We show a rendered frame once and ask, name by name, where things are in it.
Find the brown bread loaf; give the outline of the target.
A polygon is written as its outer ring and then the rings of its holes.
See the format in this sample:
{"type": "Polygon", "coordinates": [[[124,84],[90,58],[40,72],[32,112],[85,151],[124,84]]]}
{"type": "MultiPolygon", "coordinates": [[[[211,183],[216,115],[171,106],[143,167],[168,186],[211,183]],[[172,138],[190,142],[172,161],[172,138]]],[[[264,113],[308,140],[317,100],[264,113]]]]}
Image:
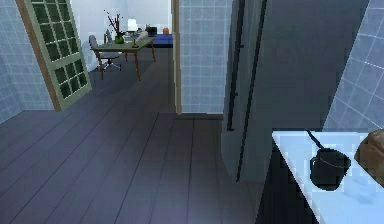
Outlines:
{"type": "Polygon", "coordinates": [[[357,148],[354,159],[384,188],[384,129],[370,132],[357,148]]]}

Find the white table lamp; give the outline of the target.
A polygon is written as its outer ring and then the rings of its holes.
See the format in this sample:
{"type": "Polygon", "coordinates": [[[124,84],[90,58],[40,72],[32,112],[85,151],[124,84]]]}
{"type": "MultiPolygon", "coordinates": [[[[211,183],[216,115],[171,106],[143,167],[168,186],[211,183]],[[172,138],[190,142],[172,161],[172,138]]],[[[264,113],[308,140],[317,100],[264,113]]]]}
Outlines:
{"type": "Polygon", "coordinates": [[[128,25],[127,25],[127,32],[130,35],[134,35],[135,32],[138,30],[137,21],[135,19],[128,19],[128,25]]]}

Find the grey office chair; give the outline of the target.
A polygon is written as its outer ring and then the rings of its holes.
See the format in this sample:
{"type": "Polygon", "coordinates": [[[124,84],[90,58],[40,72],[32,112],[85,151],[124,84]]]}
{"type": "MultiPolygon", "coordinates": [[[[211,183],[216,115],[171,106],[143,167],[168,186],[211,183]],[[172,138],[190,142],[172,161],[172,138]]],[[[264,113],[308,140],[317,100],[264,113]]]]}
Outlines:
{"type": "Polygon", "coordinates": [[[118,52],[98,52],[96,48],[98,47],[98,43],[96,37],[94,35],[89,36],[89,45],[91,50],[94,52],[96,58],[99,61],[99,70],[105,71],[108,67],[113,66],[118,69],[121,69],[121,65],[117,65],[113,63],[114,59],[117,59],[120,54],[118,52]]]}

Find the dark counter with white top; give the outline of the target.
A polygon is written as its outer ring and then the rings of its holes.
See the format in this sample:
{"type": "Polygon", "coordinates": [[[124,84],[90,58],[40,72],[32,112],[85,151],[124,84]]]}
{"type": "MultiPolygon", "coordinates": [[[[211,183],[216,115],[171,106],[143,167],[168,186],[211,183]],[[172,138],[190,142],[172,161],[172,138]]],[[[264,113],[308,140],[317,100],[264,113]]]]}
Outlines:
{"type": "Polygon", "coordinates": [[[351,161],[334,191],[310,180],[318,147],[305,131],[275,131],[255,224],[384,224],[384,187],[351,161]]]}

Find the dark grey fridge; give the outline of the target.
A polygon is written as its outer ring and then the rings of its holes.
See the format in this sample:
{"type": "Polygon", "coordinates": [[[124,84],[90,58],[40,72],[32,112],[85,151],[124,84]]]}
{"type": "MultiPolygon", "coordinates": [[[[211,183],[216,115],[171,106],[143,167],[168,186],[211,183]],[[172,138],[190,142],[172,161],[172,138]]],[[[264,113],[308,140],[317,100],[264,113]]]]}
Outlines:
{"type": "Polygon", "coordinates": [[[234,182],[265,180],[272,133],[322,129],[370,0],[246,0],[227,131],[238,0],[232,0],[221,155],[234,182]]]}

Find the black cup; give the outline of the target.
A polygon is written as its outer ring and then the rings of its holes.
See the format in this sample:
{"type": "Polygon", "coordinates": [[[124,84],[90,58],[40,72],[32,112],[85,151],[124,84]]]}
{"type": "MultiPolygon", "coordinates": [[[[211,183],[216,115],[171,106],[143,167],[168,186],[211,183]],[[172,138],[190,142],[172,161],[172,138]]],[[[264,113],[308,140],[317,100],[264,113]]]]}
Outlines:
{"type": "Polygon", "coordinates": [[[350,158],[331,148],[319,149],[310,160],[310,180],[325,191],[336,190],[351,166],[350,158]]]}

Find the brown desk with green top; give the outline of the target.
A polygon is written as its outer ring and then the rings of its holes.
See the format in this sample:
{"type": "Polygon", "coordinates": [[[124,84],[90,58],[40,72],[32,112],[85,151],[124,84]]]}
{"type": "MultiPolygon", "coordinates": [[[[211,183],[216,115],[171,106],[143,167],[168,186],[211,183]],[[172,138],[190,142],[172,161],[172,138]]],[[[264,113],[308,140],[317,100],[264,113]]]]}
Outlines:
{"type": "MultiPolygon", "coordinates": [[[[127,57],[128,54],[133,54],[134,59],[135,59],[135,67],[136,67],[137,77],[138,77],[138,80],[141,80],[140,68],[139,68],[139,62],[138,62],[138,53],[142,49],[144,49],[146,47],[146,45],[145,45],[144,39],[143,39],[143,40],[137,42],[137,44],[139,46],[138,48],[132,48],[133,39],[135,39],[135,38],[132,38],[127,43],[123,43],[123,44],[116,44],[116,43],[104,43],[101,45],[98,44],[96,51],[98,51],[98,52],[118,52],[119,54],[123,53],[124,57],[127,57]]],[[[152,57],[153,57],[153,60],[156,60],[154,51],[152,52],[152,57]]],[[[104,71],[100,70],[100,74],[101,74],[101,79],[104,79],[104,71]]]]}

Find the red twig plant green vase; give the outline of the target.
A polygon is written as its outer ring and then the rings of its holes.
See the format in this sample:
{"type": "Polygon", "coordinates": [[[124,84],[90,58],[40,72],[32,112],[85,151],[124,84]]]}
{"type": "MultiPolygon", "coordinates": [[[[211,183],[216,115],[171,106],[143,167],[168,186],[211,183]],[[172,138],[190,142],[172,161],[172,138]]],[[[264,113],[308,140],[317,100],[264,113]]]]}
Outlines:
{"type": "Polygon", "coordinates": [[[109,25],[115,31],[115,40],[114,40],[114,42],[116,44],[123,44],[124,43],[124,33],[120,30],[120,19],[121,19],[120,14],[117,13],[116,17],[114,19],[112,19],[110,13],[107,12],[107,18],[109,20],[109,25]]]}

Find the green glass-paned room door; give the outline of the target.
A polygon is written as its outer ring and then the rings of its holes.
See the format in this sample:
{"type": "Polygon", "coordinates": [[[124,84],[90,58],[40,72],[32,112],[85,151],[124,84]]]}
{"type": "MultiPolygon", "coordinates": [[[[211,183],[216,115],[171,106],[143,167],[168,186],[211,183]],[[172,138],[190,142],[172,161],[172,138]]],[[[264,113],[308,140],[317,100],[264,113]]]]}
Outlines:
{"type": "Polygon", "coordinates": [[[53,107],[63,111],[91,90],[70,0],[17,0],[53,107]]]}

